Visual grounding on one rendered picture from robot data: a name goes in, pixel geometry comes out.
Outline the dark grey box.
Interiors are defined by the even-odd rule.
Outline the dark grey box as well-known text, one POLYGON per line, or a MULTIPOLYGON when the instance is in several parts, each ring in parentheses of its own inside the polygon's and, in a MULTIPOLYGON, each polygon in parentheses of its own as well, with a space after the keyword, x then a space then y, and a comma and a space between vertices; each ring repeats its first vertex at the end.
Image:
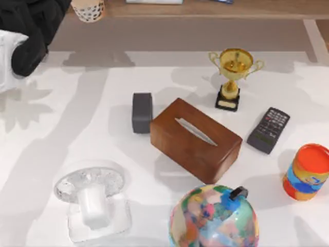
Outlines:
POLYGON ((150 132, 153 120, 153 98, 151 93, 134 93, 132 102, 132 127, 137 134, 150 132))

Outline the brown wooden tissue box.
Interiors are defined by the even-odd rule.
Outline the brown wooden tissue box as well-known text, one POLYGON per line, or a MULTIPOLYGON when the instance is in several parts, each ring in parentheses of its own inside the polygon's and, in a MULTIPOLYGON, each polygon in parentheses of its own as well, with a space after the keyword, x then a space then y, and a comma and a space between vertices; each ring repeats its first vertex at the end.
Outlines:
POLYGON ((242 138, 181 98, 150 123, 151 143, 205 184, 215 184, 236 161, 242 138), (184 119, 204 132, 210 144, 186 130, 184 119))

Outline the gold trophy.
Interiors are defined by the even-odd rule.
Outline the gold trophy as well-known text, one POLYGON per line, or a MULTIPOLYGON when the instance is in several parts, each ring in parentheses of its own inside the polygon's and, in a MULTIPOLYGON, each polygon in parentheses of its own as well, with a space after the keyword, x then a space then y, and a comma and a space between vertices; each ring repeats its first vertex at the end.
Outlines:
POLYGON ((218 73, 228 81, 221 85, 215 107, 235 112, 239 106, 240 88, 237 81, 264 67, 262 60, 255 60, 251 53, 241 48, 227 48, 220 54, 208 53, 209 60, 218 68, 218 73))

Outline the white mushroom-shaped lamp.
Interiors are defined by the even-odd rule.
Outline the white mushroom-shaped lamp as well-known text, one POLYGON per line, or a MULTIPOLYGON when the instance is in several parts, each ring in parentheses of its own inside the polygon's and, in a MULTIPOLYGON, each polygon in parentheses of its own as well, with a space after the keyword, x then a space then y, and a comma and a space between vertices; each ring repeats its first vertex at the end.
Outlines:
POLYGON ((75 247, 108 247, 132 226, 123 193, 124 168, 111 160, 65 165, 54 179, 54 195, 68 203, 68 234, 75 247))

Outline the black calculator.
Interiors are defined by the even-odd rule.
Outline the black calculator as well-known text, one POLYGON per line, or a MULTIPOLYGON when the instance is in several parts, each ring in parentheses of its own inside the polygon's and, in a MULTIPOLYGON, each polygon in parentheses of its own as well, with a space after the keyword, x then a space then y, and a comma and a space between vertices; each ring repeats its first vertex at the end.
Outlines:
POLYGON ((270 154, 289 120, 288 114, 270 107, 248 136, 247 144, 265 154, 270 154))

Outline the wooden shelf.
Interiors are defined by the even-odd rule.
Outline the wooden shelf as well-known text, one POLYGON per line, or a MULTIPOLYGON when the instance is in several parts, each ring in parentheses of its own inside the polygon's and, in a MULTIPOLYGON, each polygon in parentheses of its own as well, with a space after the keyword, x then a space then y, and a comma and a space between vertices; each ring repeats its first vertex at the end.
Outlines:
POLYGON ((119 51, 306 51, 305 21, 329 43, 329 0, 184 0, 181 5, 111 0, 105 16, 87 24, 70 11, 51 45, 56 51, 109 47, 119 51))

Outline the colourful globe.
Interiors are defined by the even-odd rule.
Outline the colourful globe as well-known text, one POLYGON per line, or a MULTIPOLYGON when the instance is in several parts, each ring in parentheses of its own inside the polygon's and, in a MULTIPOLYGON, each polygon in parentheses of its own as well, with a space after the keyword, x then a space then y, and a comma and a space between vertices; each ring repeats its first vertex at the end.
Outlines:
POLYGON ((243 186, 196 187, 172 210, 170 247, 258 247, 259 224, 247 196, 243 186))

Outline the beige patterned cup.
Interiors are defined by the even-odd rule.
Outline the beige patterned cup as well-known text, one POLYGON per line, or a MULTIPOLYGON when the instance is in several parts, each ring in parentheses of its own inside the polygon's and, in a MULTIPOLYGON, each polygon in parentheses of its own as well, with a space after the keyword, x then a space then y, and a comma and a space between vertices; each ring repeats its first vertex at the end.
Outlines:
POLYGON ((104 0, 72 0, 71 6, 79 20, 85 23, 97 22, 104 16, 104 0))

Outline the orange and blue can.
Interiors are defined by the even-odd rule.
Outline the orange and blue can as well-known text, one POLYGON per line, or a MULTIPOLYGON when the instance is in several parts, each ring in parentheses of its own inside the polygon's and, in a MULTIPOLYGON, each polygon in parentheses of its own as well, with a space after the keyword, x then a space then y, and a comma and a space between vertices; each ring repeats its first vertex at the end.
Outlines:
POLYGON ((297 201, 312 199, 329 178, 329 149, 319 144, 303 145, 283 177, 285 192, 297 201))

